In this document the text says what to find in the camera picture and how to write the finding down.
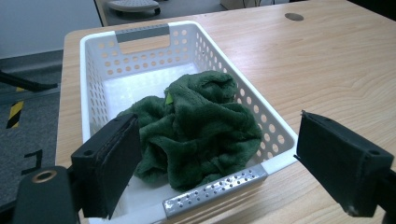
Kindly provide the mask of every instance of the green towel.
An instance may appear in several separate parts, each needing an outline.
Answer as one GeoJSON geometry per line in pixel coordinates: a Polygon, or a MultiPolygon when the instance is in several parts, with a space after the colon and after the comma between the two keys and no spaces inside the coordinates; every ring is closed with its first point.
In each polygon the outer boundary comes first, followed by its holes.
{"type": "Polygon", "coordinates": [[[121,112],[139,117],[143,160],[134,174],[148,183],[167,174],[173,189],[187,190],[244,169],[262,131],[233,102],[236,91],[229,74],[185,75],[164,98],[148,96],[121,112]]]}

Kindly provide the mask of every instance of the white object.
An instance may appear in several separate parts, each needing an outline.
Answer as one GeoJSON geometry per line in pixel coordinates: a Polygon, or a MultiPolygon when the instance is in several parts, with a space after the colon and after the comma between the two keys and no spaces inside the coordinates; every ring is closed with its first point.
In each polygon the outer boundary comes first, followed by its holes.
{"type": "Polygon", "coordinates": [[[148,95],[164,97],[163,91],[171,82],[182,75],[206,70],[233,76],[238,85],[235,101],[250,109],[263,132],[261,146],[247,163],[246,170],[182,194],[170,188],[166,176],[155,186],[133,176],[113,218],[91,218],[91,223],[165,220],[229,191],[263,180],[295,162],[296,133],[196,22],[171,22],[87,35],[80,41],[80,64],[84,142],[132,103],[148,95]],[[153,38],[160,38],[162,47],[131,48],[136,41],[148,42],[153,38]]]}
{"type": "Polygon", "coordinates": [[[121,12],[141,12],[160,8],[158,2],[153,0],[120,0],[108,2],[107,4],[110,8],[121,12]]]}

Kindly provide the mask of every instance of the table surface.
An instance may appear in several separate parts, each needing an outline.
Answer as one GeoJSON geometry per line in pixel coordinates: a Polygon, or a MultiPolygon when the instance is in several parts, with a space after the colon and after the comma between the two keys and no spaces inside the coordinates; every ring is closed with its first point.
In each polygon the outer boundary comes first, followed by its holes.
{"type": "MultiPolygon", "coordinates": [[[[396,155],[396,22],[348,1],[305,1],[75,31],[64,41],[56,161],[82,144],[79,40],[109,30],[197,21],[298,133],[301,110],[334,119],[396,155]],[[298,13],[303,21],[291,21],[298,13]]],[[[171,222],[379,223],[349,217],[299,163],[171,222]]]]}

